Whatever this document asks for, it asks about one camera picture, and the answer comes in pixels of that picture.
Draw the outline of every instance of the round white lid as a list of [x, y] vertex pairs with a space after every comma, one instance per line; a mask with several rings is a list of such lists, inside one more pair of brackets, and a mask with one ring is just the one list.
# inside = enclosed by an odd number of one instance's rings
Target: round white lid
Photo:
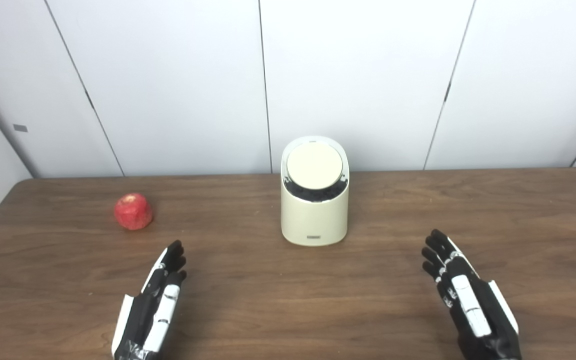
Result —
[[300, 187], [318, 190], [333, 185], [341, 177], [343, 162], [334, 148], [311, 141], [297, 146], [288, 155], [288, 175]]

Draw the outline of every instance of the red apple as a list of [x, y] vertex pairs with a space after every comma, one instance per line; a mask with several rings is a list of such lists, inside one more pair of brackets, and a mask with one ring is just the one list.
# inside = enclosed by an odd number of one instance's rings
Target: red apple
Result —
[[114, 218], [128, 230], [139, 230], [153, 221], [153, 210], [142, 194], [129, 193], [117, 200]]

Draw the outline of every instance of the robot finger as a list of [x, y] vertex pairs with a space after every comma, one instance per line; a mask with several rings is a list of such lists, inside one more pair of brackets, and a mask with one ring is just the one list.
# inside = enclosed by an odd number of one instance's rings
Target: robot finger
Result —
[[447, 255], [450, 257], [452, 253], [461, 253], [461, 250], [457, 247], [457, 245], [455, 245], [455, 243], [453, 243], [453, 240], [450, 240], [450, 237], [446, 236], [446, 234], [437, 230], [436, 228], [432, 230], [430, 237], [441, 244], [441, 248], [444, 249], [445, 253], [440, 255]]
[[423, 255], [423, 257], [431, 262], [437, 269], [444, 267], [444, 262], [439, 258], [439, 255], [429, 247], [423, 248], [421, 250], [421, 255]]
[[432, 262], [424, 261], [421, 267], [425, 272], [428, 273], [428, 275], [432, 276], [435, 283], [441, 281], [441, 277], [439, 276], [439, 268], [437, 268], [434, 264], [432, 264]]
[[442, 262], [450, 259], [451, 250], [446, 248], [445, 244], [441, 242], [441, 239], [431, 234], [425, 238], [425, 244], [439, 255], [439, 259], [441, 259]]
[[182, 280], [182, 275], [177, 272], [170, 273], [169, 276], [167, 276], [161, 301], [157, 312], [155, 312], [152, 318], [152, 327], [150, 328], [148, 337], [146, 337], [143, 343], [143, 349], [145, 351], [158, 353], [162, 348], [166, 333], [170, 327], [170, 322], [172, 321], [177, 300], [179, 299]]
[[166, 266], [166, 270], [169, 272], [178, 272], [186, 264], [186, 257], [181, 256], [170, 261], [170, 264]]
[[170, 244], [166, 250], [164, 250], [163, 257], [160, 260], [162, 264], [168, 268], [169, 266], [173, 265], [179, 257], [181, 257], [184, 253], [184, 248], [181, 246], [181, 241], [174, 240], [172, 244]]

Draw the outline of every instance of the robotic hand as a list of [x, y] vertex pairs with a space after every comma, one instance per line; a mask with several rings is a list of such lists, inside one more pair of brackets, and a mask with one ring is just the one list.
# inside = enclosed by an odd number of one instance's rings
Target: robotic hand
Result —
[[168, 332], [186, 272], [184, 248], [176, 240], [165, 248], [137, 297], [124, 296], [112, 338], [114, 360], [157, 360]]
[[450, 309], [466, 360], [521, 360], [519, 327], [495, 281], [480, 279], [449, 237], [432, 230], [426, 237], [423, 269]]

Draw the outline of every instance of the small gray sticker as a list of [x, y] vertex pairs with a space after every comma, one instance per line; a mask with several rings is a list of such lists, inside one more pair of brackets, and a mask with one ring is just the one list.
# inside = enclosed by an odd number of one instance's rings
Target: small gray sticker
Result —
[[16, 123], [12, 124], [12, 128], [17, 132], [27, 133], [28, 128], [25, 125], [17, 125]]

